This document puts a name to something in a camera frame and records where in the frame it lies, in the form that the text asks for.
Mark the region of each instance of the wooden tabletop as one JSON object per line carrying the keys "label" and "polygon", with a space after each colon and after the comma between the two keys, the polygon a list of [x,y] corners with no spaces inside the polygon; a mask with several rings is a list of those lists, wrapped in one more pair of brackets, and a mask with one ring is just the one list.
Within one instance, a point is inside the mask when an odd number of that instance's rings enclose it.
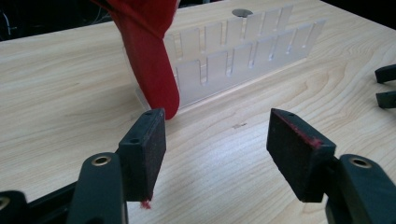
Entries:
{"label": "wooden tabletop", "polygon": [[[377,106],[375,69],[396,63],[396,31],[317,0],[229,0],[177,11],[170,31],[221,21],[235,8],[293,4],[290,26],[326,19],[309,56],[166,121],[167,151],[152,208],[130,223],[327,223],[301,203],[265,144],[271,108],[306,120],[376,161],[396,182],[396,110]],[[0,43],[0,191],[28,201],[77,180],[81,164],[114,152],[145,109],[113,22]]]}

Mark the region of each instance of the plastic holder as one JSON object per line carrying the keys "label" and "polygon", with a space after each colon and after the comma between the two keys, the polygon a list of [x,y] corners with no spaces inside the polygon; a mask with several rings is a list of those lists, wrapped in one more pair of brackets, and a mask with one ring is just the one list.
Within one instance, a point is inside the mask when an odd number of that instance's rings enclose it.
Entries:
{"label": "plastic holder", "polygon": [[[286,30],[291,11],[284,6],[167,34],[179,108],[305,58],[325,20]],[[139,90],[137,95],[147,107]]]}

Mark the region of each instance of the wooden table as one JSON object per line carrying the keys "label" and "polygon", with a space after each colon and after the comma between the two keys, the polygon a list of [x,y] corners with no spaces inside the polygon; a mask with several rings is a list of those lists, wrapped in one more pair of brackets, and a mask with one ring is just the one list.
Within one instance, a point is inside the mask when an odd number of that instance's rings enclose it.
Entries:
{"label": "wooden table", "polygon": [[[394,30],[317,0],[230,0],[180,9],[171,31],[285,4],[290,26],[327,20],[308,58],[166,121],[152,209],[128,203],[131,223],[326,223],[326,199],[300,203],[265,148],[273,107],[333,140],[337,157],[367,157],[396,182],[396,110],[375,99],[396,85],[374,75],[396,63]],[[0,190],[32,201],[76,181],[145,111],[135,87],[113,22],[0,43]]]}

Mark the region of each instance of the dark floor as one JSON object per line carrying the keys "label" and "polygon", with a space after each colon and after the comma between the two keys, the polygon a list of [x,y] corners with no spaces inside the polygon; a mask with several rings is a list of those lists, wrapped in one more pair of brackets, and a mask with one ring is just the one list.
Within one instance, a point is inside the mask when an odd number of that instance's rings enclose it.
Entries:
{"label": "dark floor", "polygon": [[[323,1],[396,29],[396,20],[392,18],[396,7],[390,3],[391,0],[376,0],[371,4],[358,0]],[[179,7],[203,2],[181,0]],[[105,21],[111,21],[107,12],[90,0],[0,0],[0,41]]]}

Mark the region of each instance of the red fabric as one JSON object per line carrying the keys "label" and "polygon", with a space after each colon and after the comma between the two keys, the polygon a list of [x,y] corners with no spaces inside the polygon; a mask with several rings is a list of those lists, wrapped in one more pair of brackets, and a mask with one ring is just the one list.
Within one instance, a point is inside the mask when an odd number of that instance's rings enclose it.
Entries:
{"label": "red fabric", "polygon": [[172,24],[177,0],[92,0],[104,7],[120,30],[134,75],[151,108],[171,119],[179,95],[163,37]]}

